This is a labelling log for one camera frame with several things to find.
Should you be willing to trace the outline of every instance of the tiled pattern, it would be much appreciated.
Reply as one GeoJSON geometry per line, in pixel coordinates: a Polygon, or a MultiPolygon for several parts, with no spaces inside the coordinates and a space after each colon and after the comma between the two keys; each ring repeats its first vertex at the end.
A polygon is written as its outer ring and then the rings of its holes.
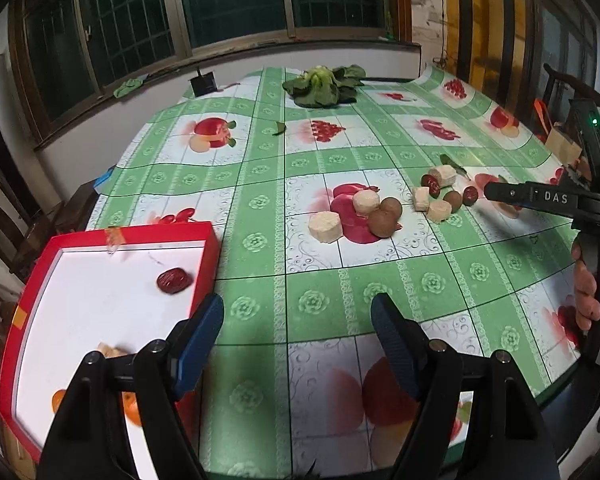
{"type": "MultiPolygon", "coordinates": [[[[384,357],[369,315],[378,292],[460,352],[507,349],[534,394],[577,357],[557,320],[573,304],[576,232],[566,219],[484,197],[442,224],[413,211],[411,189],[443,153],[476,180],[548,182],[558,162],[544,146],[523,126],[504,136],[490,123],[494,103],[467,85],[457,98],[435,68],[408,84],[371,82],[355,104],[328,110],[294,105],[282,82],[295,74],[267,68],[197,99],[188,90],[155,114],[88,225],[145,224],[185,208],[214,224],[225,319],[203,380],[200,459],[230,476],[283,478],[314,461],[335,476],[395,459],[409,421],[376,424],[364,401],[384,357]],[[234,147],[189,148],[209,118],[235,121],[234,147]],[[453,136],[432,134],[427,120],[453,136]],[[325,128],[337,133],[327,140],[325,128]],[[342,184],[398,198],[401,229],[368,245],[318,243],[308,220],[342,184]]],[[[454,189],[469,185],[458,176],[454,189]]],[[[463,424],[452,444],[465,437],[463,424]]]]}

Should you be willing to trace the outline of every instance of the window sill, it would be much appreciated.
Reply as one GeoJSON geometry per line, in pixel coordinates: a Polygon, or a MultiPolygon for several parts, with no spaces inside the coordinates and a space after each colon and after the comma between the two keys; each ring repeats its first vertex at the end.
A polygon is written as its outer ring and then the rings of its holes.
{"type": "MultiPolygon", "coordinates": [[[[333,29],[328,30],[325,29],[325,32],[333,33],[333,29]]],[[[369,32],[378,33],[380,30],[376,31],[375,29],[368,30],[369,32]]],[[[273,38],[265,38],[260,41],[250,41],[247,38],[238,38],[236,40],[229,40],[227,42],[217,43],[211,46],[204,46],[195,49],[192,52],[192,56],[177,62],[171,62],[167,67],[158,68],[153,72],[149,72],[147,78],[144,80],[143,85],[133,92],[131,92],[128,96],[122,99],[116,99],[113,97],[113,91],[122,84],[121,82],[116,82],[106,89],[106,92],[100,96],[97,100],[90,100],[90,102],[84,102],[81,104],[84,106],[84,109],[80,111],[78,115],[71,118],[67,122],[65,122],[61,127],[59,127],[56,131],[51,133],[46,139],[42,140],[39,144],[37,144],[34,148],[34,151],[39,151],[47,146],[51,145],[56,140],[60,139],[65,133],[69,132],[72,128],[75,128],[81,122],[93,117],[95,114],[103,111],[107,107],[115,104],[116,102],[124,102],[127,100],[133,99],[140,92],[143,92],[146,88],[150,88],[155,84],[160,84],[169,79],[175,78],[176,76],[181,75],[183,72],[188,72],[193,68],[204,68],[210,64],[215,64],[218,60],[229,61],[233,59],[237,59],[240,57],[248,57],[254,56],[256,54],[260,54],[263,52],[273,53],[280,52],[285,50],[301,50],[301,49],[311,49],[311,48],[320,48],[322,46],[346,46],[349,48],[368,48],[372,46],[382,46],[385,48],[390,48],[392,50],[407,50],[410,52],[420,52],[420,45],[417,43],[412,43],[409,41],[392,41],[386,40],[384,38],[378,37],[378,35],[371,36],[369,35],[366,38],[360,37],[351,37],[346,38],[340,35],[340,38],[312,38],[312,39],[299,39],[302,36],[302,29],[298,29],[298,36],[296,38],[288,38],[285,36],[281,37],[273,37],[273,38]]],[[[133,78],[138,76],[139,74],[130,74],[127,78],[133,78]]]]}

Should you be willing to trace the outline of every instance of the human hand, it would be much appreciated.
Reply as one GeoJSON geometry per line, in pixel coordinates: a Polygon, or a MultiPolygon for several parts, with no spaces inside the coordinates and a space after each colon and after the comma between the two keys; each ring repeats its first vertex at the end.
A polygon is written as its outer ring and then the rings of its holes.
{"type": "Polygon", "coordinates": [[[580,259],[582,252],[577,242],[571,247],[571,256],[576,260],[573,271],[573,288],[576,296],[576,323],[581,330],[589,330],[591,321],[600,319],[600,303],[594,298],[598,284],[580,259]]]}

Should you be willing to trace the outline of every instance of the table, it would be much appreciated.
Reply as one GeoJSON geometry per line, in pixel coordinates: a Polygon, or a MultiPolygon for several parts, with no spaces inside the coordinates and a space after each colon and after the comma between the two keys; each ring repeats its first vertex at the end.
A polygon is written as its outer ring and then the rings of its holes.
{"type": "MultiPolygon", "coordinates": [[[[206,470],[229,476],[283,478],[314,460],[339,476],[393,462],[415,406],[374,335],[378,292],[458,351],[507,349],[536,396],[578,356],[561,325],[574,305],[567,219],[484,197],[442,224],[413,210],[410,190],[442,153],[478,187],[498,176],[550,182],[560,164],[531,132],[501,123],[497,104],[467,84],[453,94],[454,77],[431,66],[413,82],[367,81],[357,103],[325,110],[285,95],[298,73],[266,68],[202,98],[187,90],[129,144],[88,223],[179,212],[213,222],[225,322],[198,389],[196,449],[206,470]],[[437,121],[438,134],[421,120],[437,121]],[[222,121],[235,121],[234,147],[190,149],[222,121]],[[336,132],[328,142],[325,128],[336,132]],[[402,229],[373,244],[319,244],[308,219],[341,184],[398,198],[402,229]]],[[[454,188],[469,183],[458,176],[454,188]]],[[[452,446],[466,437],[470,401],[462,394],[452,446]]]]}

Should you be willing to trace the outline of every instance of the screw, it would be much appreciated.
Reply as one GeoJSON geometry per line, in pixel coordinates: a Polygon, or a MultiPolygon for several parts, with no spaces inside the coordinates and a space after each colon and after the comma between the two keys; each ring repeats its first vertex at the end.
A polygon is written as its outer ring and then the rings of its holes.
{"type": "Polygon", "coordinates": [[[100,352],[98,352],[97,350],[94,350],[93,352],[89,352],[87,355],[84,356],[84,362],[88,365],[92,365],[95,362],[97,362],[98,359],[100,359],[101,357],[102,354],[100,354],[100,352]]]}
{"type": "Polygon", "coordinates": [[[501,363],[508,363],[511,361],[511,354],[506,350],[496,350],[496,359],[501,363]]]}
{"type": "Polygon", "coordinates": [[[434,352],[444,352],[446,350],[446,343],[442,339],[432,339],[429,341],[429,348],[434,352]]]}
{"type": "Polygon", "coordinates": [[[154,339],[149,343],[149,345],[151,345],[149,350],[151,350],[151,352],[154,354],[160,353],[167,348],[167,343],[163,339],[154,339]]]}

